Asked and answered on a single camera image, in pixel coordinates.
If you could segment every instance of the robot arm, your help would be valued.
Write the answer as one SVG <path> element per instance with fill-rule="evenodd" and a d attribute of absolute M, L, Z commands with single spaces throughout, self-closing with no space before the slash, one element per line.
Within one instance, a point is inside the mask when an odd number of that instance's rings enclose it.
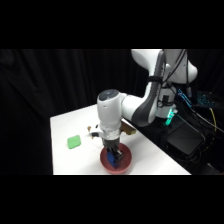
<path fill-rule="evenodd" d="M 168 83 L 172 86 L 171 81 L 186 83 L 186 75 L 184 78 L 182 70 L 185 69 L 186 72 L 187 62 L 183 60 L 185 55 L 177 51 L 178 49 L 170 49 L 167 52 L 162 49 L 132 50 L 134 60 L 149 71 L 148 85 L 143 98 L 120 93 L 117 90 L 106 90 L 98 96 L 97 109 L 101 131 L 90 135 L 102 138 L 111 165 L 116 166 L 123 158 L 123 153 L 119 150 L 122 117 L 139 127 L 144 127 L 152 123 L 156 116 L 166 118 L 170 108 L 174 107 L 170 101 L 173 101 L 175 94 L 170 87 L 167 90 L 166 85 Z M 172 67 L 178 61 L 181 63 L 177 66 L 175 74 L 169 78 Z M 191 64 L 188 66 L 191 69 L 189 74 L 191 82 L 197 76 L 197 69 L 195 72 Z M 162 107 L 158 108 L 158 101 L 163 104 Z"/>
<path fill-rule="evenodd" d="M 123 158 L 119 150 L 121 119 L 126 118 L 143 127 L 153 122 L 165 72 L 165 54 L 162 49 L 132 50 L 137 63 L 149 70 L 149 83 L 143 98 L 128 96 L 117 90 L 106 90 L 98 96 L 97 110 L 100 129 L 91 136 L 101 137 L 113 166 Z"/>

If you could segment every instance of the green sponge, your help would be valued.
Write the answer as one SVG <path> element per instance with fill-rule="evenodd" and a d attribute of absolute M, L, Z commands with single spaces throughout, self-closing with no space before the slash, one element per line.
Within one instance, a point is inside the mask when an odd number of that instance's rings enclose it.
<path fill-rule="evenodd" d="M 80 140 L 79 135 L 68 139 L 69 149 L 74 149 L 75 147 L 80 146 L 80 145 L 81 145 L 81 140 Z"/>

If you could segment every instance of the black curtain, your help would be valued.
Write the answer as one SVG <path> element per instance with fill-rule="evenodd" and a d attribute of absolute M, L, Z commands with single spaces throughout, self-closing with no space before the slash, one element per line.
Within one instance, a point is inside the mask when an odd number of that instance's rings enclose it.
<path fill-rule="evenodd" d="M 223 49 L 190 51 L 199 88 L 224 94 Z M 127 49 L 0 50 L 0 174 L 52 174 L 50 117 L 105 89 L 142 96 L 148 73 Z"/>

